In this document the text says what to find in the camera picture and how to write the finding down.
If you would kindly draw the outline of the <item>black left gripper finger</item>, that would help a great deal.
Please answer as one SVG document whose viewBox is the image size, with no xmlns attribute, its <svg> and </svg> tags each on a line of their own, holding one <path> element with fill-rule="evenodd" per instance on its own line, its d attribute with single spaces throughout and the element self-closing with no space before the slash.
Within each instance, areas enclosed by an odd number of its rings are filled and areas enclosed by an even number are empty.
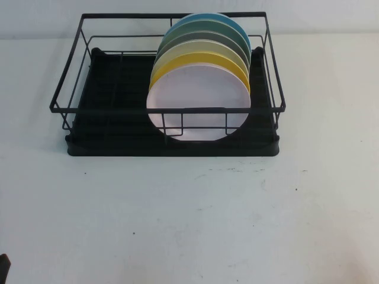
<svg viewBox="0 0 379 284">
<path fill-rule="evenodd" d="M 0 284 L 5 284 L 11 267 L 11 262 L 6 254 L 0 255 Z"/>
</svg>

